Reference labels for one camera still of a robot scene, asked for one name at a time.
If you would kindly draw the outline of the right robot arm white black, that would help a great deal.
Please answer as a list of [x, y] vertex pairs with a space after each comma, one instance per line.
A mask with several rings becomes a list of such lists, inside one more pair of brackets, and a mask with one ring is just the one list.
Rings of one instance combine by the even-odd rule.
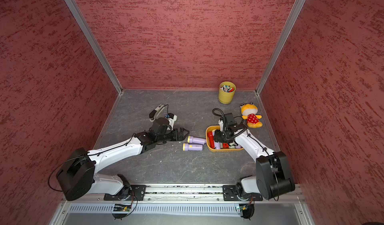
[[259, 194], [264, 199], [278, 200], [296, 189], [288, 158], [282, 151], [274, 151], [260, 142], [248, 129], [230, 134], [216, 130], [214, 141], [240, 145], [254, 160], [256, 175], [240, 179], [238, 194]]

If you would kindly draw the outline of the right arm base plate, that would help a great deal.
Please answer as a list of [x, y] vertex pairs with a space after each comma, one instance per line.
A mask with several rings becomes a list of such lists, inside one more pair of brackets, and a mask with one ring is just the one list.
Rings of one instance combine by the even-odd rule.
[[240, 183], [236, 185], [224, 185], [223, 187], [224, 201], [242, 201], [251, 202], [263, 201], [263, 197], [259, 193], [246, 193]]

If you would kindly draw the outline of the yellow plastic storage tray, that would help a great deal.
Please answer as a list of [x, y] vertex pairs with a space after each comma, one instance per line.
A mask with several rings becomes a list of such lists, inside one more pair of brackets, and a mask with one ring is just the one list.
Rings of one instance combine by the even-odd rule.
[[209, 144], [209, 141], [208, 141], [208, 136], [207, 136], [207, 133], [209, 131], [215, 131], [217, 129], [220, 129], [220, 126], [219, 125], [213, 125], [213, 126], [209, 126], [207, 129], [206, 129], [206, 140], [207, 140], [207, 146], [208, 146], [208, 149], [212, 152], [234, 152], [234, 151], [241, 151], [241, 150], [244, 150], [244, 148], [242, 149], [236, 149], [236, 146], [229, 146], [229, 149], [222, 149], [222, 144], [221, 144], [221, 149], [211, 149], [210, 148], [210, 144]]

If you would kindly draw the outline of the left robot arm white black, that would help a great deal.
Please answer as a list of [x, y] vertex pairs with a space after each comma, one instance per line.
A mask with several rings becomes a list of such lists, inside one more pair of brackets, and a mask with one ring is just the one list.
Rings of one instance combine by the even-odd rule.
[[156, 119], [148, 131], [134, 133], [131, 138], [108, 147], [86, 151], [75, 150], [56, 174], [67, 201], [88, 194], [103, 194], [106, 200], [134, 199], [134, 191], [121, 174], [102, 175], [104, 168], [131, 156], [140, 155], [168, 141], [183, 141], [189, 136], [185, 128], [173, 128], [166, 118]]

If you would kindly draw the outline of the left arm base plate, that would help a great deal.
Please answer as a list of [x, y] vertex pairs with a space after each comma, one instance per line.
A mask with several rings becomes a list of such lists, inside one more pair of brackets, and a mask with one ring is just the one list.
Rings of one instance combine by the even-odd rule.
[[123, 188], [116, 195], [105, 194], [104, 201], [142, 201], [146, 192], [146, 185], [130, 185]]

